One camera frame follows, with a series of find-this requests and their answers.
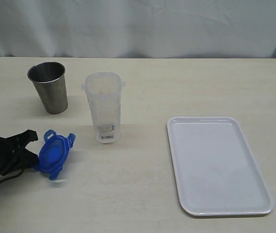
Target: stainless steel cup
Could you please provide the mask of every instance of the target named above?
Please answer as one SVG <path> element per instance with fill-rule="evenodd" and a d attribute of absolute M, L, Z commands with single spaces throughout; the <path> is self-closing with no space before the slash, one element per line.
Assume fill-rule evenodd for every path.
<path fill-rule="evenodd" d="M 65 67 L 58 62 L 43 62 L 31 67 L 28 78 L 51 114 L 62 113 L 68 107 L 65 88 Z"/>

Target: tray rim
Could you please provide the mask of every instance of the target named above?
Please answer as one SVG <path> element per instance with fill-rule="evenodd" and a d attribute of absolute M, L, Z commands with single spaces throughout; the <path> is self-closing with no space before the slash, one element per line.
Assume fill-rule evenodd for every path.
<path fill-rule="evenodd" d="M 182 194 L 181 194 L 181 184 L 180 184 L 180 179 L 179 179 L 179 175 L 178 173 L 176 172 L 176 167 L 177 167 L 177 163 L 176 163 L 176 155 L 174 153 L 174 145 L 173 143 L 171 143 L 171 140 L 172 140 L 172 132 L 171 132 L 171 128 L 170 128 L 170 124 L 173 120 L 177 119 L 177 118 L 187 118 L 187 119 L 197 119 L 197 118 L 201 118 L 201 119 L 217 119 L 217 118 L 221 118 L 221 119 L 229 119 L 229 120 L 232 120 L 234 121 L 234 123 L 237 125 L 241 135 L 242 135 L 242 139 L 244 140 L 248 150 L 249 150 L 249 154 L 253 160 L 253 164 L 255 166 L 255 168 L 257 169 L 257 172 L 258 172 L 258 175 L 262 181 L 262 184 L 263 184 L 263 187 L 265 188 L 266 190 L 266 193 L 267 193 L 267 196 L 269 198 L 269 206 L 268 206 L 268 209 L 266 211 L 248 211 L 248 212 L 225 212 L 225 213 L 220 213 L 220 212 L 216 212 L 216 213 L 206 213 L 206 212 L 203 212 L 203 213 L 198 213 L 198 212 L 194 212 L 194 211 L 191 211 L 189 210 L 186 205 L 184 204 L 183 202 L 183 197 L 182 197 Z M 174 170 L 174 174 L 175 174 L 175 179 L 176 179 L 176 186 L 177 186 L 177 191 L 178 191 L 178 198 L 179 198 L 179 203 L 182 207 L 182 209 L 187 212 L 188 214 L 191 214 L 193 216 L 253 216 L 253 215 L 257 215 L 257 216 L 264 216 L 264 215 L 267 215 L 269 213 L 271 213 L 275 207 L 275 201 L 274 201 L 274 198 L 273 196 L 271 195 L 271 192 L 267 186 L 267 183 L 262 175 L 262 172 L 260 170 L 260 167 L 259 167 L 259 164 L 252 152 L 252 149 L 250 147 L 250 144 L 248 143 L 246 137 L 245 137 L 245 134 L 241 128 L 241 125 L 239 124 L 239 122 L 237 120 L 235 120 L 234 118 L 232 117 L 229 117 L 229 116 L 173 116 L 171 117 L 170 119 L 168 119 L 167 121 L 167 132 L 168 132 L 168 139 L 169 139 L 169 146 L 170 146 L 170 153 L 171 153 L 171 158 L 172 158 L 172 164 L 173 164 L 173 170 Z"/>

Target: table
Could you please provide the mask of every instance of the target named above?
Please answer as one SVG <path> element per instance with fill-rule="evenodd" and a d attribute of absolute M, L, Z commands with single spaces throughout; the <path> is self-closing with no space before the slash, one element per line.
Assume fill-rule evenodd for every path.
<path fill-rule="evenodd" d="M 69 108 L 48 114 L 27 79 L 43 61 L 66 67 Z M 126 82 L 121 139 L 94 138 L 85 78 L 112 71 Z M 76 134 L 51 182 L 28 171 L 0 185 L 0 233 L 37 232 L 276 232 L 276 205 L 265 217 L 197 219 L 180 207 L 166 122 L 172 116 L 230 116 L 238 120 L 276 204 L 276 60 L 0 58 L 0 136 Z"/>

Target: cup rim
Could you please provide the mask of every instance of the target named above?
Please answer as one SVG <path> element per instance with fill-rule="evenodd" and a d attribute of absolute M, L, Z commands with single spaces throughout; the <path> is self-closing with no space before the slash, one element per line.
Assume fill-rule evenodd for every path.
<path fill-rule="evenodd" d="M 96 78 L 96 77 L 102 77 L 102 76 L 107 76 L 107 75 L 112 75 L 115 76 L 117 78 L 117 81 L 120 83 L 119 88 L 117 90 L 117 92 L 114 93 L 110 93 L 110 94 L 95 94 L 93 92 L 91 92 L 88 88 L 89 82 L 92 78 Z M 119 77 L 119 75 L 115 74 L 114 72 L 96 72 L 96 73 L 92 73 L 90 74 L 86 79 L 85 79 L 85 85 L 84 85 L 84 89 L 87 95 L 92 95 L 92 96 L 102 96 L 102 95 L 106 95 L 106 96 L 111 96 L 111 95 L 119 95 L 122 91 L 122 80 Z"/>
<path fill-rule="evenodd" d="M 35 67 L 37 67 L 37 66 L 39 66 L 39 65 L 46 64 L 46 63 L 55 63 L 55 64 L 57 64 L 57 65 L 60 65 L 64 71 L 62 72 L 62 74 L 61 74 L 58 78 L 53 79 L 53 80 L 50 80 L 50 81 L 39 82 L 39 81 L 36 81 L 36 80 L 33 80 L 32 78 L 30 78 L 29 73 L 30 73 Z M 28 72 L 27 72 L 28 79 L 30 79 L 30 80 L 31 80 L 32 82 L 34 82 L 34 83 L 52 83 L 52 82 L 55 82 L 55 81 L 57 81 L 58 79 L 60 79 L 61 76 L 63 76 L 64 74 L 65 74 L 65 66 L 64 66 L 63 64 L 61 64 L 61 63 L 59 63 L 59 62 L 55 62 L 55 61 L 53 61 L 53 62 L 40 62 L 40 63 L 35 64 L 34 66 L 32 66 L 32 67 L 28 70 Z"/>

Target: barcode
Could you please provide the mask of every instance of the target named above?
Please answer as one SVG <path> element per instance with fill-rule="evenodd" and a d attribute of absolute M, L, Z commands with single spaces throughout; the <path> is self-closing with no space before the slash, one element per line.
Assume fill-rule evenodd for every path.
<path fill-rule="evenodd" d="M 114 135 L 105 135 L 105 136 L 101 136 L 101 139 L 113 139 Z"/>

